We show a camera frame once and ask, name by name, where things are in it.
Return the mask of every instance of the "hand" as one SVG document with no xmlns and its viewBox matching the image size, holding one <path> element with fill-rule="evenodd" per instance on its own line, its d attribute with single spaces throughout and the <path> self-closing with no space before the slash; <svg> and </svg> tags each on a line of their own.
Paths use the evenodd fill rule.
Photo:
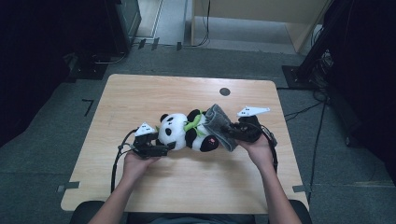
<svg viewBox="0 0 396 224">
<path fill-rule="evenodd" d="M 124 159 L 121 181 L 127 182 L 132 186 L 132 184 L 146 172 L 148 167 L 160 158 L 161 157 L 153 157 L 142 160 L 133 152 L 128 152 Z"/>
<path fill-rule="evenodd" d="M 247 150 L 250 159 L 257 167 L 273 165 L 271 148 L 268 144 L 267 138 L 263 134 L 254 143 L 239 140 L 236 140 L 236 143 Z"/>
</svg>

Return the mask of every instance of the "black cable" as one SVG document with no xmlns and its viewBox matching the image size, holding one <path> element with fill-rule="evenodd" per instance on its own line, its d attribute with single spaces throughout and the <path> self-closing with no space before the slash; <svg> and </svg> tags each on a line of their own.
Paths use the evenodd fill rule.
<svg viewBox="0 0 396 224">
<path fill-rule="evenodd" d="M 294 115 L 293 117 L 291 117 L 291 118 L 289 118 L 289 119 L 286 119 L 286 122 L 288 122 L 288 121 L 291 120 L 291 119 L 295 119 L 299 114 L 304 113 L 304 112 L 308 111 L 309 109 L 312 109 L 312 108 L 314 108 L 315 106 L 318 106 L 318 105 L 320 105 L 320 104 L 322 104 L 322 103 L 323 103 L 323 102 L 319 102 L 319 103 L 314 104 L 314 105 L 311 105 L 311 106 L 309 106 L 309 107 L 307 107 L 307 108 L 305 108 L 305 109 L 303 109 L 303 110 L 300 110 L 300 111 L 297 111 L 297 112 L 294 112 L 294 113 L 290 113 L 290 114 L 285 115 L 284 117 L 288 117 L 288 116 Z"/>
<path fill-rule="evenodd" d="M 320 131 L 321 131 L 321 127 L 323 124 L 323 117 L 324 117 L 324 111 L 326 108 L 326 104 L 323 104 L 322 107 L 322 112 L 320 115 L 320 123 L 319 123 L 319 127 L 318 127 L 318 132 L 317 132 L 317 138 L 315 140 L 315 145 L 314 145 L 314 155 L 312 156 L 312 169 L 311 169 L 311 180 L 309 181 L 309 187 L 311 188 L 311 190 L 308 193 L 308 204 L 310 204 L 311 202 L 311 195 L 312 195 L 312 185 L 314 183 L 314 175 L 315 175 L 315 161 L 317 159 L 317 150 L 318 150 L 318 141 L 319 141 L 319 136 L 320 136 Z"/>
<path fill-rule="evenodd" d="M 122 152 L 122 149 L 123 149 L 124 146 L 129 146 L 129 144 L 126 143 L 126 140 L 129 138 L 129 136 L 130 136 L 132 133 L 135 133 L 136 131 L 137 131 L 137 129 L 131 130 L 131 131 L 124 137 L 124 139 L 122 140 L 121 145 L 118 146 L 118 150 L 119 150 L 119 151 L 117 152 L 117 156 L 116 156 L 116 159 L 114 160 L 114 164 L 113 164 L 113 169 L 112 169 L 112 171 L 111 171 L 111 187 L 110 187 L 111 192 L 113 192 L 113 191 L 114 191 L 114 188 L 116 187 L 117 163 L 119 162 L 120 157 L 121 157 L 124 153 L 126 153 L 126 152 L 128 152 L 128 151 L 131 151 L 131 149 L 130 149 L 130 150 L 127 150 L 127 151 Z"/>
<path fill-rule="evenodd" d="M 206 35 L 205 35 L 204 39 L 201 41 L 200 44 L 191 45 L 190 47 L 194 47 L 194 48 L 201 47 L 209 39 L 209 15 L 210 15 L 210 0 L 209 0 L 209 4 L 207 5 L 206 23 L 205 23 L 205 20 L 203 19 L 204 26 L 206 28 Z"/>
</svg>

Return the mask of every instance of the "black tape mark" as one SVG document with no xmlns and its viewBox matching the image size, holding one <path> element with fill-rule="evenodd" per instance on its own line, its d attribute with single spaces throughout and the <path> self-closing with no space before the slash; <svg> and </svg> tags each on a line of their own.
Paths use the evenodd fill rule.
<svg viewBox="0 0 396 224">
<path fill-rule="evenodd" d="M 88 106 L 88 109 L 87 109 L 87 111 L 85 112 L 85 115 L 84 115 L 84 117 L 87 117 L 88 113 L 90 113 L 90 110 L 91 110 L 91 107 L 92 107 L 92 105 L 93 105 L 93 101 L 94 101 L 94 100 L 82 99 L 82 101 L 83 101 L 83 102 L 91 102 L 91 103 L 90 103 L 90 106 Z"/>
<path fill-rule="evenodd" d="M 139 49 L 142 49 L 143 47 L 145 47 L 146 44 L 146 39 L 142 39 L 139 43 Z"/>
<path fill-rule="evenodd" d="M 176 50 L 177 50 L 177 51 L 181 50 L 181 42 L 177 42 L 177 48 L 176 48 Z"/>
<path fill-rule="evenodd" d="M 158 42 L 160 42 L 159 37 L 154 39 L 154 43 L 152 43 L 151 50 L 155 50 L 158 47 Z"/>
</svg>

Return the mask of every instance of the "panda ear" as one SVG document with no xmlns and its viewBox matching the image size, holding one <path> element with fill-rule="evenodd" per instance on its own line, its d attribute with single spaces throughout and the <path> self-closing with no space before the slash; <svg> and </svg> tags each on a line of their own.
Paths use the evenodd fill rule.
<svg viewBox="0 0 396 224">
<path fill-rule="evenodd" d="M 166 117 L 168 117 L 168 114 L 163 114 L 160 118 L 160 122 L 163 122 L 163 119 L 165 119 Z"/>
</svg>

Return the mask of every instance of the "floor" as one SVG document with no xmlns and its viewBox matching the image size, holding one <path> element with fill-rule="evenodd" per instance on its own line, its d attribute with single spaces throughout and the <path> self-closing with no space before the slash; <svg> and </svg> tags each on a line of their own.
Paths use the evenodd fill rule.
<svg viewBox="0 0 396 224">
<path fill-rule="evenodd" d="M 204 40 L 206 18 L 195 17 L 195 37 L 191 43 L 191 0 L 140 0 L 139 6 L 143 19 L 137 40 L 146 38 L 148 43 L 152 43 L 154 38 L 160 38 L 160 44 L 176 45 L 181 42 L 186 47 L 198 45 Z M 283 22 L 221 18 L 210 18 L 209 21 L 209 38 L 201 48 L 297 53 Z M 299 53 L 306 55 L 310 48 L 310 41 L 307 41 Z"/>
</svg>

